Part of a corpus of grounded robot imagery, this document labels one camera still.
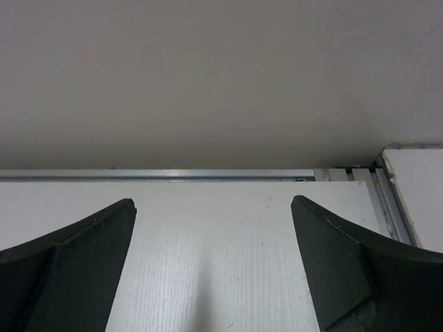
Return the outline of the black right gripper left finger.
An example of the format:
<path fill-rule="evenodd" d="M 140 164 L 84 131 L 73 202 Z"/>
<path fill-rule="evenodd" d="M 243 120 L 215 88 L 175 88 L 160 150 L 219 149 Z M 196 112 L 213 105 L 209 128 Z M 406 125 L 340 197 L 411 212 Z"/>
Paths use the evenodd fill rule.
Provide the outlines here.
<path fill-rule="evenodd" d="M 136 207 L 122 199 L 1 251 L 2 331 L 104 331 Z"/>

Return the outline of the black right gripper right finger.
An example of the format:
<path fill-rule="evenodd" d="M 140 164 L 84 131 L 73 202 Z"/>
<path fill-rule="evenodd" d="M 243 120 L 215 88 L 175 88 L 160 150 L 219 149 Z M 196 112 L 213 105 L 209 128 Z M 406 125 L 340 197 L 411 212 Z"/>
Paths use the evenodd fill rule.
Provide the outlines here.
<path fill-rule="evenodd" d="M 442 330 L 442 254 L 368 230 L 302 195 L 291 213 L 321 331 Z"/>

